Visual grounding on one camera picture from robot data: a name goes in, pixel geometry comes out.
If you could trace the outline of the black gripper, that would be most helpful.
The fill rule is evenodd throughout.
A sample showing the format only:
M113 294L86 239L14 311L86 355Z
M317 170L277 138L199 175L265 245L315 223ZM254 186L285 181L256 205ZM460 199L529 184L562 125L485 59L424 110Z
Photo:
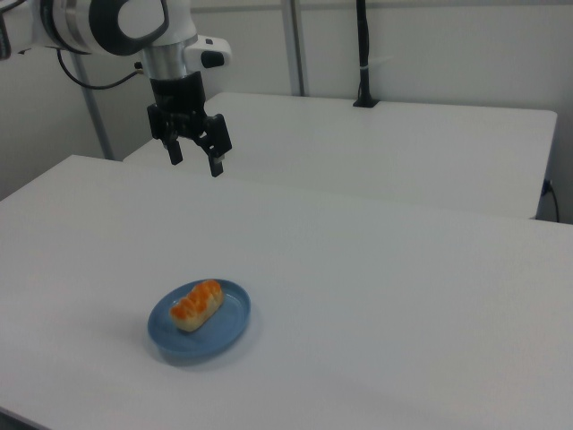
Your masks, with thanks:
M210 173L224 172L223 159L232 150L225 118L208 116L201 72L174 80L151 80L155 103L148 106L151 135L163 140L172 165L183 161L178 136L197 141L208 156Z

